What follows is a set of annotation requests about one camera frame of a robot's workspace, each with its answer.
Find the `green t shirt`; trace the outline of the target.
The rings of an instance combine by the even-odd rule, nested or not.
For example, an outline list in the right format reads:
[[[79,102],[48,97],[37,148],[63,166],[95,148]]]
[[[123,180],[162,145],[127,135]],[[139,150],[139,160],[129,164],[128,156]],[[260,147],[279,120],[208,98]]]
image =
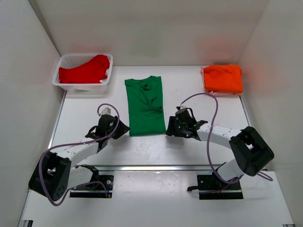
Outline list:
[[[130,136],[150,136],[166,131],[160,76],[126,79]]]

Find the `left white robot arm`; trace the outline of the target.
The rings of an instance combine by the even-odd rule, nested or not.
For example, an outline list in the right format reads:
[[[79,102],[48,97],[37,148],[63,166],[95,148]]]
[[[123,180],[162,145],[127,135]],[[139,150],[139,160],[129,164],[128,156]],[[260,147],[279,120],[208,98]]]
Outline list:
[[[62,144],[64,151],[57,153],[54,146],[45,151],[30,177],[28,187],[45,196],[54,206],[59,206],[73,187],[94,188],[99,176],[93,166],[80,162],[105,148],[110,139],[117,140],[130,128],[118,116],[104,114],[98,124],[89,129],[86,141]]]

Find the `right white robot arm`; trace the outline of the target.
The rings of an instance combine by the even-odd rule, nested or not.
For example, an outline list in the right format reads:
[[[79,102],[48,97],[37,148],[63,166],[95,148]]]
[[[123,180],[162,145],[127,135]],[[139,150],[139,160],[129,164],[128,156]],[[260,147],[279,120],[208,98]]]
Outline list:
[[[214,174],[212,183],[220,190],[229,183],[236,183],[243,175],[258,175],[275,157],[255,128],[247,126],[234,130],[204,120],[197,121],[191,108],[179,109],[174,116],[169,117],[166,135],[206,142],[206,154]],[[234,159],[215,169],[210,158],[210,143],[230,149]]]

